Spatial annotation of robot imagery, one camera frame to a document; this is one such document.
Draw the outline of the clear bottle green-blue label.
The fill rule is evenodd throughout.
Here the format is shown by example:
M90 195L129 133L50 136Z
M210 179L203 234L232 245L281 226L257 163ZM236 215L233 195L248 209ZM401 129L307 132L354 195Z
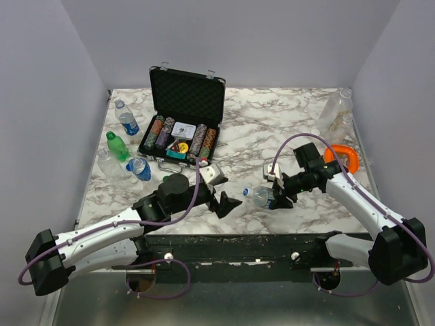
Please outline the clear bottle green-blue label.
M252 189L255 191L254 197L247 199L258 208L270 209L270 204L274 199L273 189L262 185Z

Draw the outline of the white blue water cap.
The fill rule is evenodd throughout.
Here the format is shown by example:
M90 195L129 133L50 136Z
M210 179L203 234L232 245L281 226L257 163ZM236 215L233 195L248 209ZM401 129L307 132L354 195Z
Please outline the white blue water cap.
M243 190L243 195L244 195L246 198L252 198L252 197L254 197L254 194L255 194L255 191L254 191L252 188L248 188L248 187L246 187L246 188Z

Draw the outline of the clear Pocari Sweat bottle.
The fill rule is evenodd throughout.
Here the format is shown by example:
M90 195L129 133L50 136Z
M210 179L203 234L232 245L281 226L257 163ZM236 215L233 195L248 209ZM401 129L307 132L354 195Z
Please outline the clear Pocari Sweat bottle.
M334 133L334 143L342 143L347 136L352 133L353 130L353 115L352 113L346 113L341 116L337 124L336 131Z

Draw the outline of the square clear juice bottle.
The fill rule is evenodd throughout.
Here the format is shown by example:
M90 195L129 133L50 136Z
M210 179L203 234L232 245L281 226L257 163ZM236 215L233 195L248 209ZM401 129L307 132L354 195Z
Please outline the square clear juice bottle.
M316 122L316 128L321 135L327 133L338 116L352 111L351 96L352 90L350 88L342 88L330 96Z

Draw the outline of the blue label water bottle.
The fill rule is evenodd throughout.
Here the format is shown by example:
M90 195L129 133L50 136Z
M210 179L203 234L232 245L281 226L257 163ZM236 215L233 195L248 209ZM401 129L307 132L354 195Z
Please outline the blue label water bottle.
M115 101L115 116L128 136L135 136L140 131L133 112L125 105L124 101Z

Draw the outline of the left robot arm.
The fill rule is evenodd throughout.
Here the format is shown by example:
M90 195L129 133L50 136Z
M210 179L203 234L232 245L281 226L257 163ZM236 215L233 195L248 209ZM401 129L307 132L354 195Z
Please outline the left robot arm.
M26 267L31 279L18 282L32 286L37 296L45 296L63 288L71 278L81 273L112 266L146 267L150 250L140 241L143 235L167 225L178 223L172 219L179 213L186 217L195 206L207 205L219 218L226 217L241 205L225 192L215 198L212 185L196 177L190 185L183 174L168 176L156 191L138 200L116 216L76 231L53 234L47 229L39 232L27 254Z

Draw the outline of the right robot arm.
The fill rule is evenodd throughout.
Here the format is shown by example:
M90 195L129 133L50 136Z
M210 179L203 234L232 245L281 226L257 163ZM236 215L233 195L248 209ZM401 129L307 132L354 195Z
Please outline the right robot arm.
M371 237L364 240L340 232L324 234L312 251L317 264L328 266L343 259L369 268L382 284L392 285L409 280L432 263L422 222L389 210L339 160L325 162L314 143L295 149L294 155L302 169L296 175L281 172L275 162L264 168L264 178L273 182L279 205L292 206L298 194L319 189L340 202Z

